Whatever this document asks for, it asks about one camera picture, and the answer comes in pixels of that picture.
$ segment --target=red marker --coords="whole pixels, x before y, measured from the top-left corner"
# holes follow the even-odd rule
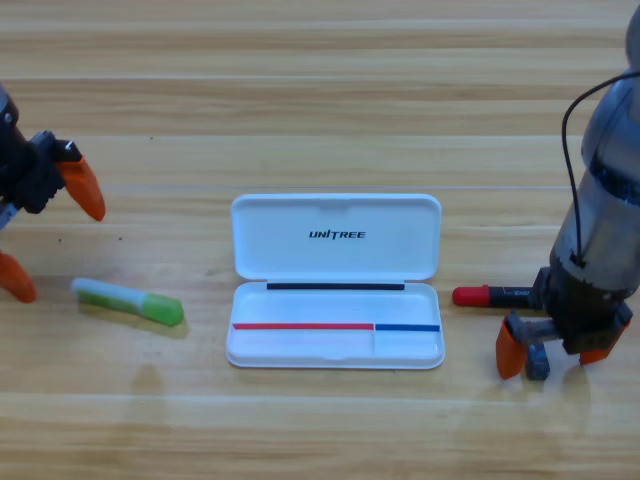
[[[453,303],[463,307],[531,308],[530,287],[458,287]]]

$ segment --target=green marker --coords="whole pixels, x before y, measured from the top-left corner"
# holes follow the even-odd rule
[[[184,319],[180,300],[90,278],[76,278],[71,290],[78,300],[91,305],[141,315],[173,327]]]

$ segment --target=cable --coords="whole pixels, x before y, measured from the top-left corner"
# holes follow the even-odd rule
[[[571,182],[571,193],[573,195],[573,209],[576,217],[576,244],[577,244],[577,252],[576,252],[576,264],[582,266],[582,227],[580,226],[580,207],[578,206],[578,191],[576,189],[576,180],[573,176],[573,169],[571,168],[571,159],[569,158],[569,147],[567,146],[567,123],[569,122],[569,116],[575,110],[575,108],[582,102],[585,98],[593,95],[599,90],[602,90],[609,85],[612,85],[620,80],[626,80],[628,78],[640,77],[640,71],[635,72],[627,72],[622,75],[618,75],[617,77],[610,78],[606,82],[602,82],[599,85],[587,90],[578,98],[576,98],[573,103],[569,106],[567,111],[562,118],[562,150],[564,151],[564,160],[567,163],[567,172],[569,173],[569,181]]]

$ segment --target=plastic case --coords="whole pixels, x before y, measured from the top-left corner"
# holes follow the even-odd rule
[[[422,194],[244,195],[227,357],[241,367],[429,369],[445,357],[439,202]]]

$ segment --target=table surface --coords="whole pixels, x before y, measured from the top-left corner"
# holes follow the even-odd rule
[[[544,383],[500,381],[504,311],[451,291],[529,285],[570,205],[560,120],[626,68],[636,0],[22,0],[0,5],[25,134],[72,138],[108,213],[65,192],[2,232],[38,302],[0,296],[0,477],[639,478],[640,329]],[[580,135],[598,97],[570,125]],[[249,370],[225,339],[230,202],[420,192],[443,207],[447,358],[432,371]],[[79,308],[87,276],[182,299],[174,330]],[[632,308],[640,301],[631,300]]]

